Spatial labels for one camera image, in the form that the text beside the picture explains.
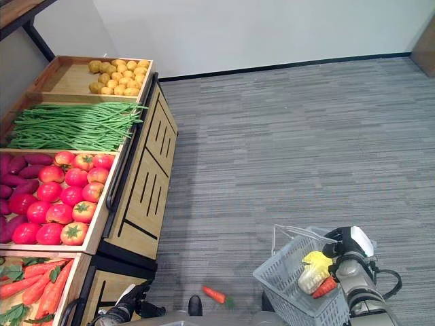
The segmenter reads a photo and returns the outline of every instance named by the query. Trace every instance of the basket handle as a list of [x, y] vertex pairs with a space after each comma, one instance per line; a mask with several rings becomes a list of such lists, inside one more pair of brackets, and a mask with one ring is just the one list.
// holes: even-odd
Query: basket handle
[[314, 239], [314, 240], [320, 240], [324, 241], [326, 243], [337, 243], [334, 239], [329, 239], [324, 236], [320, 236], [319, 234], [315, 233], [314, 231], [310, 231], [307, 229], [297, 228], [296, 226], [283, 226], [279, 224], [273, 225], [273, 231], [272, 231], [272, 250], [271, 255], [275, 256], [276, 250], [275, 250], [275, 244], [276, 244], [276, 233], [277, 230], [284, 233], [286, 236], [288, 236], [290, 239], [294, 239], [295, 234], [300, 236], [306, 236], [308, 238]]

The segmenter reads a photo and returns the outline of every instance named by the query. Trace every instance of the black handle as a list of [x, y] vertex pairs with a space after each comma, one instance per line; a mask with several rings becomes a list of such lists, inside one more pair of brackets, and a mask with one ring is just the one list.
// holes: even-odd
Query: black handle
[[82, 304], [84, 303], [84, 300], [80, 297], [78, 297], [77, 299], [71, 301], [68, 306], [65, 308], [65, 311], [62, 314], [62, 319], [60, 320], [60, 325], [59, 326], [66, 326], [68, 319], [69, 319], [69, 315], [71, 314], [71, 311], [73, 311], [73, 308], [78, 305], [78, 304]]

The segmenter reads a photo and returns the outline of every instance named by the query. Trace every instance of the purple sweet potato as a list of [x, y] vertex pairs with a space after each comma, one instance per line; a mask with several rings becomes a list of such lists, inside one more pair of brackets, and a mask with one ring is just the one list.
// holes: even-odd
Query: purple sweet potato
[[25, 160], [29, 164], [51, 165], [53, 158], [47, 154], [32, 153], [24, 155]]
[[17, 185], [21, 185], [26, 182], [26, 179], [19, 177], [18, 175], [11, 175], [10, 173], [6, 173], [0, 177], [0, 183], [10, 187], [16, 187]]
[[8, 185], [0, 185], [0, 198], [8, 199], [12, 194], [12, 188]]
[[18, 175], [25, 179], [36, 179], [38, 178], [38, 173], [40, 170], [45, 167], [45, 165], [41, 164], [30, 165], [26, 168], [23, 168]]
[[12, 158], [13, 156], [10, 154], [0, 154], [0, 175], [7, 173], [7, 165]]
[[5, 229], [0, 232], [0, 243], [7, 243], [12, 240], [12, 234], [14, 234], [15, 229], [27, 222], [26, 215], [17, 215], [9, 222], [6, 223]]
[[27, 166], [27, 162], [23, 156], [15, 156], [9, 161], [7, 171], [13, 175], [17, 175], [23, 168]]
[[9, 208], [9, 204], [7, 203], [7, 200], [0, 199], [0, 215], [9, 215], [11, 212], [11, 209]]
[[18, 195], [18, 194], [34, 194], [39, 187], [38, 180], [27, 180], [26, 183], [23, 183], [21, 185], [18, 185], [17, 188], [15, 188], [14, 192], [12, 193], [12, 197]]

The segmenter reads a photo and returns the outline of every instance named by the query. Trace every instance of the potato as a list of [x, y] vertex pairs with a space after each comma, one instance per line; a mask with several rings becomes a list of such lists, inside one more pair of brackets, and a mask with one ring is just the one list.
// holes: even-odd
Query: potato
[[123, 75], [116, 71], [115, 73], [111, 74], [111, 78], [118, 82], [121, 78], [123, 78]]
[[133, 72], [135, 75], [145, 75], [147, 73], [147, 69], [143, 67], [137, 67]]
[[124, 77], [128, 77], [131, 79], [135, 78], [135, 74], [132, 71], [129, 70], [125, 70], [125, 72], [122, 73]]
[[103, 83], [99, 83], [97, 81], [89, 84], [89, 90], [93, 94], [98, 94], [100, 89], [104, 87]]
[[147, 69], [150, 66], [150, 62], [148, 60], [140, 60], [137, 66]]
[[118, 81], [111, 79], [107, 82], [106, 86], [110, 88], [115, 88], [116, 86], [118, 86]]
[[124, 91], [124, 95], [125, 96], [137, 96], [137, 95], [139, 95], [139, 89], [138, 88], [127, 88], [125, 91]]
[[127, 69], [128, 69], [128, 70], [133, 71], [133, 70], [136, 69], [137, 62], [136, 62], [136, 61], [132, 61], [132, 60], [130, 60], [130, 61], [127, 62], [127, 65], [126, 65], [126, 66], [127, 66]]
[[92, 60], [88, 63], [88, 68], [91, 73], [99, 73], [100, 72], [100, 60]]
[[108, 68], [106, 68], [106, 73], [108, 73], [109, 75], [111, 75], [115, 71], [116, 71], [116, 67], [113, 65], [109, 65]]
[[102, 87], [100, 89], [100, 94], [104, 94], [104, 95], [112, 95], [114, 93], [114, 89], [110, 88], [110, 87]]
[[100, 65], [100, 73], [105, 73], [106, 69], [110, 67], [110, 63], [108, 62], [103, 62]]
[[135, 81], [139, 83], [139, 85], [142, 85], [143, 80], [145, 79], [145, 75], [136, 75]]
[[100, 75], [100, 77], [98, 77], [98, 81], [100, 82], [100, 83], [103, 83], [103, 84], [107, 84], [107, 82], [110, 80], [110, 76], [109, 76], [109, 74], [108, 73], [102, 73], [101, 75]]
[[139, 85], [139, 83], [135, 80], [130, 80], [127, 83], [127, 88], [140, 88], [141, 86]]
[[118, 65], [118, 66], [116, 67], [116, 70], [117, 70], [119, 73], [123, 73], [125, 70], [127, 70], [127, 66], [126, 66], [126, 65]]
[[118, 65], [126, 65], [125, 61], [122, 60], [122, 59], [115, 59], [115, 60], [112, 60], [111, 63], [112, 63], [112, 65], [115, 66], [115, 67], [117, 67]]
[[114, 89], [115, 95], [124, 95], [125, 88], [126, 88], [125, 85], [116, 86]]
[[129, 78], [129, 77], [123, 77], [123, 78], [121, 78], [120, 80], [118, 80], [118, 83], [119, 83], [120, 85], [127, 86], [128, 82], [129, 82], [130, 80], [133, 80], [133, 79], [131, 79], [131, 78]]

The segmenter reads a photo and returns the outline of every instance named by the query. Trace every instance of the white wall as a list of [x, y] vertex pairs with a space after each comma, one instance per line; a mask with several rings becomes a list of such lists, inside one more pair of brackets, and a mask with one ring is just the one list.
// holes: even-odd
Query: white wall
[[155, 59], [161, 77], [408, 52], [435, 10], [435, 0], [93, 1], [119, 54]]

